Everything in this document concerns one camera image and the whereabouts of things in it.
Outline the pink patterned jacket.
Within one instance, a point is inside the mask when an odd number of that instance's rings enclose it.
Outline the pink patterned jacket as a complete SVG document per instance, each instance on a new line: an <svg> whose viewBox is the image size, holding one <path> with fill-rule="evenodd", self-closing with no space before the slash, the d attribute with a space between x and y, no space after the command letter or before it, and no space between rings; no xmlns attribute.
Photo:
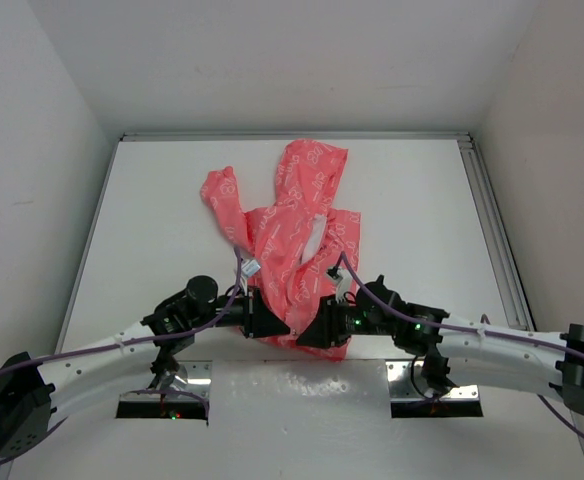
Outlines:
<svg viewBox="0 0 584 480"><path fill-rule="evenodd" d="M326 271L340 254L359 264L361 215L333 206L347 159L346 149L317 140L289 143L276 169L273 204L250 211L240 204L231 167L210 172L201 187L223 235L260 265L249 283L290 329L270 341L281 348L298 347L320 299L334 294Z"/></svg>

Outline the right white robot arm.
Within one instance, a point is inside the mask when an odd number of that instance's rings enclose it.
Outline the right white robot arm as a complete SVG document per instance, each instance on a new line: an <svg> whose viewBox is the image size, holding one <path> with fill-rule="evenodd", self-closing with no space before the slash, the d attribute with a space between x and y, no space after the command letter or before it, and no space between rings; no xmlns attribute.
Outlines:
<svg viewBox="0 0 584 480"><path fill-rule="evenodd" d="M490 386L546 396L584 416L584 325L526 332L470 321L406 302L378 277L351 301L323 297L296 342L327 349L363 335L388 336L396 348L422 358L421 376L438 394Z"/></svg>

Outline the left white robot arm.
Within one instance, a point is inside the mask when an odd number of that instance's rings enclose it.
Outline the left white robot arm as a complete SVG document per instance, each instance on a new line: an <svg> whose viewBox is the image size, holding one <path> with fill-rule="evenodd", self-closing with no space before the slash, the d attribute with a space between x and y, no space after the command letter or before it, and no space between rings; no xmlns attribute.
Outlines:
<svg viewBox="0 0 584 480"><path fill-rule="evenodd" d="M95 403L156 387L177 370L177 354L210 327L237 327L252 339L290 332L258 288L235 285L219 294L214 279L199 275L111 337L57 355L10 357L0 369L0 459L30 450Z"/></svg>

